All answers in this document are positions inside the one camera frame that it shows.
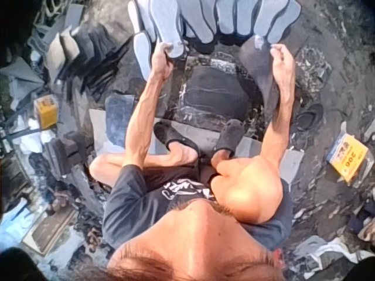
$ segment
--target hand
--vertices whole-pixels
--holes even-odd
[[[295,92],[295,61],[288,48],[283,44],[272,45],[271,55],[274,58],[273,72],[280,89],[280,101],[293,103]]]
[[[152,55],[152,76],[165,81],[173,70],[173,63],[168,60],[166,52],[172,48],[172,44],[158,43]]]

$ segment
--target leg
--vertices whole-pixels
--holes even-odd
[[[191,164],[198,157],[197,152],[179,142],[169,144],[168,155],[147,155],[145,167],[176,167]],[[122,164],[123,154],[101,155],[90,165],[90,174],[97,180],[113,186],[118,178]]]

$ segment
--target man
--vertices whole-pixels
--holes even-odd
[[[104,239],[117,249],[108,270],[126,280],[283,280],[270,251],[291,229],[292,203],[279,165],[288,146],[294,59],[284,45],[272,46],[280,103],[260,155],[231,159],[243,136],[242,124],[231,120],[214,148],[217,174],[204,185],[192,172],[199,149],[168,124],[154,131],[170,154],[147,155],[159,93],[173,69],[169,48],[156,47],[125,154],[98,157],[90,167],[93,177],[113,186],[103,221]]]

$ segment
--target skin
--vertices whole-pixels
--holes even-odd
[[[163,83],[170,76],[173,65],[166,58],[170,46],[159,44],[152,58],[152,73],[144,93],[130,120],[125,143],[126,154],[122,166],[148,167],[147,155],[151,142],[156,103]],[[155,225],[120,247],[108,264],[109,269],[142,269],[134,256],[152,257],[168,265],[175,277],[192,277],[212,280],[214,268],[226,270],[227,274],[251,270],[254,276],[273,276],[270,265],[255,265],[251,269],[237,268],[235,261],[249,264],[259,260],[267,251],[255,241],[240,225],[239,221],[261,223],[269,220],[282,200],[282,186],[279,179],[279,164],[288,145],[289,123],[294,102],[295,62],[284,45],[273,45],[273,72],[281,93],[280,106],[269,125],[261,154],[252,159],[229,160],[225,150],[217,152],[212,165],[220,174],[212,181],[212,190],[220,205],[232,215],[219,213],[212,203],[204,199],[190,201],[182,210],[172,210]],[[176,144],[176,150],[185,150],[176,157],[181,163],[196,160],[194,150]],[[154,164],[163,165],[160,159]],[[118,167],[115,161],[106,162],[108,167]],[[90,167],[95,178],[105,178],[96,167]]]

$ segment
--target knee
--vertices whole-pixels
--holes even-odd
[[[90,167],[88,168],[93,178],[98,178],[98,175],[101,173],[101,171],[103,171],[103,166],[106,162],[107,161],[105,155],[99,155],[94,159],[94,161],[90,164]]]

